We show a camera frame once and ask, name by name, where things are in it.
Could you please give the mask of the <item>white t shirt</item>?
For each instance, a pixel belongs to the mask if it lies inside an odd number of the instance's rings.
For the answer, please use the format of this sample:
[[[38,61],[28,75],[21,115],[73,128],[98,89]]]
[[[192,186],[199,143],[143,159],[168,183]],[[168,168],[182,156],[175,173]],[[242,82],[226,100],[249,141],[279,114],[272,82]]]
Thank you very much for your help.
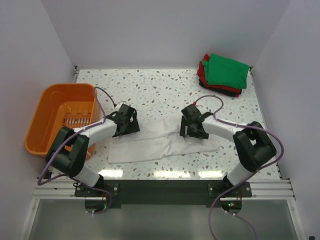
[[[139,125],[140,131],[112,139],[108,150],[109,164],[159,160],[169,156],[216,152],[217,138],[180,136],[181,117],[151,120]]]

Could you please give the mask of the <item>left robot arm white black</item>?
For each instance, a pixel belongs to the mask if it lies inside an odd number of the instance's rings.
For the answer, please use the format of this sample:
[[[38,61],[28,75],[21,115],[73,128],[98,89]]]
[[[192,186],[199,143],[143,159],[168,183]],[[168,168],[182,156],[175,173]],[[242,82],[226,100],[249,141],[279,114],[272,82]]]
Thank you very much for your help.
[[[63,175],[86,185],[86,191],[99,196],[104,190],[103,177],[85,165],[90,146],[107,138],[140,131],[135,108],[122,104],[101,120],[80,128],[62,127],[45,157],[46,169],[53,167]]]

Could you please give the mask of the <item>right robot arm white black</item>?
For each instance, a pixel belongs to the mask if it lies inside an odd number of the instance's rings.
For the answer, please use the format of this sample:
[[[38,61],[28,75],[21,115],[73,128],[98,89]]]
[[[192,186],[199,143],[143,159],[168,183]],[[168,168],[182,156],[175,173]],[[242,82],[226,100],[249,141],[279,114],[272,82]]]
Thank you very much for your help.
[[[180,136],[206,140],[210,135],[215,135],[234,143],[239,163],[220,184],[220,190],[227,196],[235,196],[241,190],[240,183],[277,154],[276,147],[257,121],[238,125],[217,119],[211,112],[201,113],[193,104],[181,112]]]

